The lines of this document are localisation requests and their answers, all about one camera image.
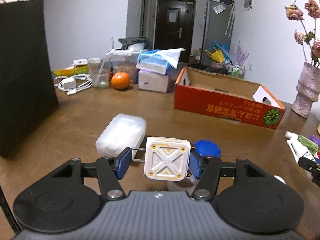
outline cardboard box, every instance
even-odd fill
[[[284,105],[263,85],[190,67],[175,84],[174,108],[276,129]]]

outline blue bottle cap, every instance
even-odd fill
[[[196,152],[202,156],[220,157],[221,149],[218,145],[210,140],[200,140],[195,142]]]

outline white bottle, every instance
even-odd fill
[[[296,163],[298,163],[299,159],[301,157],[306,157],[309,160],[312,160],[314,162],[316,162],[316,160],[314,159],[314,157],[312,156],[312,154],[309,152],[308,148],[303,146],[300,142],[298,142],[297,140],[288,140],[288,142],[290,141],[289,147],[291,148],[291,151],[293,153],[293,156],[296,160]]]

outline glass jar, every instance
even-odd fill
[[[106,88],[109,86],[110,58],[89,58],[88,70],[93,87]]]
[[[229,64],[229,75],[232,77],[244,78],[245,67],[238,64]]]

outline plastic storage container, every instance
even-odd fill
[[[116,157],[126,147],[139,147],[146,134],[146,120],[139,116],[118,114],[96,141],[101,156]],[[132,151],[132,158],[137,151]]]
[[[130,83],[138,82],[138,69],[136,69],[138,56],[142,52],[148,51],[143,49],[140,51],[129,51],[121,49],[113,49],[111,53],[111,62],[113,65],[113,73],[126,72],[130,76]]]

